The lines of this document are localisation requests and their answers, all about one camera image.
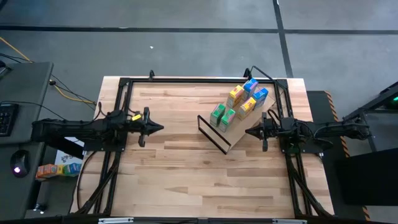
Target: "wooden table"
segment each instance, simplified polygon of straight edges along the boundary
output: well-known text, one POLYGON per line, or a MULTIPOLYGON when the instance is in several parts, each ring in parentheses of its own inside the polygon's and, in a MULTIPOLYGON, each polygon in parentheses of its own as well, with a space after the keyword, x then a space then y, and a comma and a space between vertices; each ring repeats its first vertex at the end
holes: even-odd
MULTIPOLYGON (((120 77, 104 77, 98 100, 112 111, 120 77)), ((311 121, 304 80, 288 79, 297 119, 311 121)), ((276 139, 262 143, 246 134, 227 155, 198 130, 197 114, 213 110, 236 84, 135 83, 130 108, 150 108, 150 117, 165 126, 138 146, 129 134, 122 154, 112 216, 293 218, 284 156, 276 139), (211 86, 217 85, 219 91, 211 86)), ((81 201, 98 185, 104 153, 97 153, 81 180, 81 201)), ((321 160, 303 155, 307 184, 324 208, 333 213, 321 160)), ((102 205, 105 205, 107 189, 102 205)), ((298 191, 304 211, 302 194, 298 191)), ((71 211, 76 210, 76 200, 71 211)))

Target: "gray floor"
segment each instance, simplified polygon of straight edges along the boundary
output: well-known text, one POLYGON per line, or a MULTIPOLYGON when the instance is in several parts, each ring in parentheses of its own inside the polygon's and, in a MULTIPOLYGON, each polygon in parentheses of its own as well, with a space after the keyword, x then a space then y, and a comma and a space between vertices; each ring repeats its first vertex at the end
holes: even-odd
MULTIPOLYGON (((398 29, 395 0, 279 0, 286 29, 398 29)), ((272 0, 9 1, 5 24, 31 26, 275 29, 272 0)), ((278 34, 88 33, 0 31, 31 60, 52 61, 53 74, 97 99, 105 75, 240 77, 257 65, 286 77, 278 34)), ((331 92, 341 118, 397 81, 397 35, 286 36, 295 78, 331 92)), ((16 55, 0 43, 0 52, 16 55)), ((86 105, 49 88, 45 105, 68 119, 90 119, 86 105)), ((352 155, 369 152, 350 141, 352 155)), ((371 219, 398 222, 398 208, 368 207, 371 219)))

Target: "black desk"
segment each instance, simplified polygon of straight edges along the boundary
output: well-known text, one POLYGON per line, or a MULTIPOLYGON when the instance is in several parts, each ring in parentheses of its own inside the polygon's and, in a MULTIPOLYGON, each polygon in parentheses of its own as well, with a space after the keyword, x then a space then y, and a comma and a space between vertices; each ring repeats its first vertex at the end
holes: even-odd
MULTIPOLYGON (((0 101, 19 100, 42 104, 50 78, 52 63, 23 63, 12 64, 14 71, 7 74, 8 78, 15 78, 15 86, 2 86, 0 101)), ((24 123, 30 130, 31 123, 37 120, 40 107, 34 105, 22 105, 31 107, 31 114, 22 114, 18 122, 24 123)), ((12 135, 18 135, 18 130, 13 130, 12 135)), ((40 165, 44 154, 44 143, 27 142, 22 144, 0 145, 0 220, 21 219, 25 217, 26 210, 35 203, 36 193, 40 184, 35 181, 37 167, 40 165), (30 152, 30 172, 23 178, 16 178, 11 173, 10 157, 19 149, 30 152)))

